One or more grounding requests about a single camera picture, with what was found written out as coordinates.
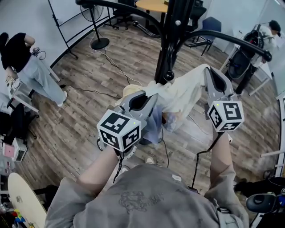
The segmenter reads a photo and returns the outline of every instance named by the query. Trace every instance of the person in gray shirt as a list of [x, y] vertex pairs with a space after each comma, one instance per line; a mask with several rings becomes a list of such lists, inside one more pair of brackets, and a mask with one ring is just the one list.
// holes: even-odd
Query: person in gray shirt
[[228, 134], [212, 149], [210, 189], [202, 196], [179, 174], [155, 164], [122, 173], [98, 195], [118, 163], [107, 147], [76, 182], [61, 181], [45, 228], [248, 228], [248, 214], [234, 193]]

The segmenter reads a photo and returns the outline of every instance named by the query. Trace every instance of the round wooden table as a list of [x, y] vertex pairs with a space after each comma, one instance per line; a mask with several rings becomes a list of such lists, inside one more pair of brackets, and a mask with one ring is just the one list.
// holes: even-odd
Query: round wooden table
[[28, 183], [17, 173], [11, 173], [8, 178], [10, 200], [18, 209], [27, 223], [35, 228], [44, 228], [46, 210]]
[[[135, 4], [137, 7], [145, 9], [148, 14], [150, 11], [160, 12], [160, 24], [163, 27], [165, 13], [167, 13], [168, 9], [168, 5], [164, 4], [164, 0], [139, 0]], [[158, 34], [157, 29], [153, 25], [149, 26], [148, 20], [146, 20], [146, 29], [150, 30], [154, 34]]]

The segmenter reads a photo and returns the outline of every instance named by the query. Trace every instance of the fan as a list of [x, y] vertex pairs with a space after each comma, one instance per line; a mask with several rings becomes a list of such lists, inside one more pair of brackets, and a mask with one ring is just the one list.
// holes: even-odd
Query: fan
[[109, 44], [109, 39], [107, 38], [100, 38], [98, 31], [96, 29], [96, 24], [95, 22], [98, 21], [98, 19], [101, 17], [103, 13], [103, 6], [99, 5], [93, 5], [93, 4], [83, 4], [80, 6], [81, 14], [84, 16], [84, 18], [90, 22], [93, 22], [94, 25], [94, 30], [97, 35], [97, 40], [93, 41], [90, 44], [90, 47], [93, 50], [99, 50], [104, 47], [106, 47]]

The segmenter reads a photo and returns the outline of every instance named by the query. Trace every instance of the black t-shirt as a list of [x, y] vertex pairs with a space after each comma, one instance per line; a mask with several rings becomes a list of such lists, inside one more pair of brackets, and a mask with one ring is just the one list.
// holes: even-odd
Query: black t-shirt
[[17, 72], [20, 72], [28, 63], [31, 53], [30, 47], [27, 47], [24, 41], [25, 36], [25, 33], [18, 33], [5, 45], [3, 56], [1, 57], [4, 69], [11, 66]]

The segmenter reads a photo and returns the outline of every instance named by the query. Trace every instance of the woman in black shirt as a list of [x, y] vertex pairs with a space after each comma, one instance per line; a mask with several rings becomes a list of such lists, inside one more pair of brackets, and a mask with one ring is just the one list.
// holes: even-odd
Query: woman in black shirt
[[45, 65], [30, 53], [35, 39], [25, 33], [18, 33], [9, 39], [7, 33], [0, 35], [0, 53], [3, 68], [10, 77], [17, 72], [21, 82], [39, 94], [55, 101], [59, 107], [67, 98], [67, 93], [51, 78]]

